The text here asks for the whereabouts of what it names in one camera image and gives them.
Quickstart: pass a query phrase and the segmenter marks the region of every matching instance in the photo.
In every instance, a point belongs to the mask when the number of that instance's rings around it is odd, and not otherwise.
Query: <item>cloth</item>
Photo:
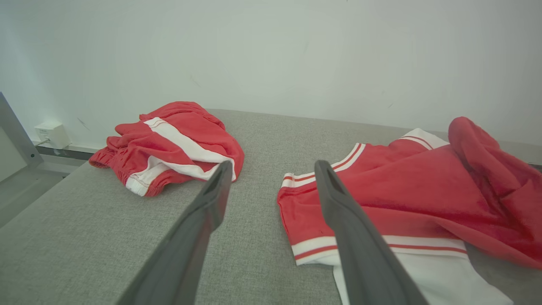
[[[241,146],[197,103],[169,103],[139,120],[118,125],[120,137],[107,138],[107,147],[89,163],[111,167],[126,188],[140,196],[156,196],[169,183],[206,181],[224,161],[232,163],[231,180],[237,180],[244,161]]]
[[[450,145],[416,129],[387,147],[357,143],[332,167],[396,254],[468,262],[464,240],[496,257],[541,268],[542,175],[501,151],[467,118],[451,123],[449,139]],[[286,174],[277,202],[297,265],[340,266],[314,173]],[[488,284],[472,267],[464,270],[463,278],[481,286],[456,293],[471,298],[491,290],[483,289]],[[500,303],[509,301],[502,297]]]

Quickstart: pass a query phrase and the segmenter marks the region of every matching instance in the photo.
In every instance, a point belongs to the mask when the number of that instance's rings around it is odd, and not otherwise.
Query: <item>gray fabric surface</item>
[[[295,266],[276,204],[283,174],[311,172],[315,160],[339,161],[355,142],[388,144],[408,130],[211,113],[246,157],[211,236],[196,302],[339,304],[330,267]],[[115,302],[202,185],[169,185],[141,198],[111,170],[83,165],[0,230],[0,303]],[[477,271],[517,304],[542,298],[542,272],[469,253]]]

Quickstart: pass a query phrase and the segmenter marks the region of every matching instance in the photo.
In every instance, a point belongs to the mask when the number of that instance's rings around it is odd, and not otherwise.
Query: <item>power outlet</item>
[[[64,130],[64,126],[58,122],[46,122],[36,127],[37,135],[41,141],[49,140],[52,148],[62,149],[71,144]]]

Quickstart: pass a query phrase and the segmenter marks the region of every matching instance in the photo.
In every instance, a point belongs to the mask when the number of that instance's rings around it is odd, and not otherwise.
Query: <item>red stripe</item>
[[[418,139],[420,141],[423,141],[425,144],[427,144],[429,147],[431,147],[431,149],[434,149],[431,144],[427,143],[426,140],[422,139],[422,138],[418,138],[418,137],[412,137],[412,136],[406,136],[406,137],[402,137],[402,138],[399,138],[399,139],[405,139],[405,138],[414,138],[414,139]]]
[[[339,165],[336,165],[333,167],[333,169],[337,169],[345,164],[347,164],[350,160],[352,160],[352,158],[354,158],[354,155],[359,151],[359,148],[361,147],[362,145],[361,144],[357,144],[357,147],[356,147],[356,150],[354,151],[354,153],[348,158],[346,159],[346,161],[344,161],[343,163],[339,164]],[[299,178],[299,179],[295,179],[296,181],[303,181],[303,180],[307,180],[307,179],[310,179],[310,178],[314,178],[314,175],[310,175],[310,176],[307,176],[307,177],[303,177],[303,178]],[[294,180],[294,177],[290,177],[290,176],[286,176],[284,177],[284,180]]]
[[[419,249],[419,250],[436,250],[436,251],[455,251],[467,254],[466,250],[453,248],[453,247],[431,247],[431,246],[411,246],[411,245],[394,245],[389,244],[390,248],[404,248],[404,249]]]
[[[467,254],[466,250],[458,249],[458,248],[454,248],[454,247],[431,247],[431,246],[412,246],[412,245],[395,245],[395,244],[389,244],[388,246],[390,248],[433,250],[433,251],[455,251],[455,252]],[[336,245],[313,249],[313,250],[310,250],[310,251],[307,251],[307,252],[296,255],[295,259],[296,260],[302,259],[304,257],[310,256],[310,255],[313,255],[313,254],[316,254],[316,253],[324,252],[324,251],[327,251],[327,250],[334,250],[334,249],[337,249]]]
[[[334,245],[334,246],[327,246],[327,247],[317,248],[317,249],[314,249],[314,250],[307,251],[305,253],[298,254],[298,255],[295,256],[295,259],[298,260],[300,258],[304,258],[304,257],[307,257],[309,255],[313,255],[313,254],[316,254],[316,253],[319,253],[319,252],[324,252],[324,251],[333,250],[333,249],[337,249],[337,246]]]
[[[354,153],[350,156],[350,158],[346,159],[345,162],[343,162],[343,163],[341,163],[341,164],[339,164],[339,165],[337,165],[337,166],[334,166],[333,169],[337,169],[337,168],[339,168],[339,167],[341,167],[341,166],[347,164],[350,160],[352,160],[352,158],[354,158],[354,155],[358,153],[358,150],[359,150],[359,148],[360,148],[361,146],[362,146],[362,145],[358,143],[358,147],[356,147],[356,150],[355,150]]]

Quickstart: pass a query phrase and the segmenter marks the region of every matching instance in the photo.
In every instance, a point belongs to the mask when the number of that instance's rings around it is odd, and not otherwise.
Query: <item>white wall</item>
[[[542,145],[542,1],[2,2],[0,90],[102,147],[175,100]]]

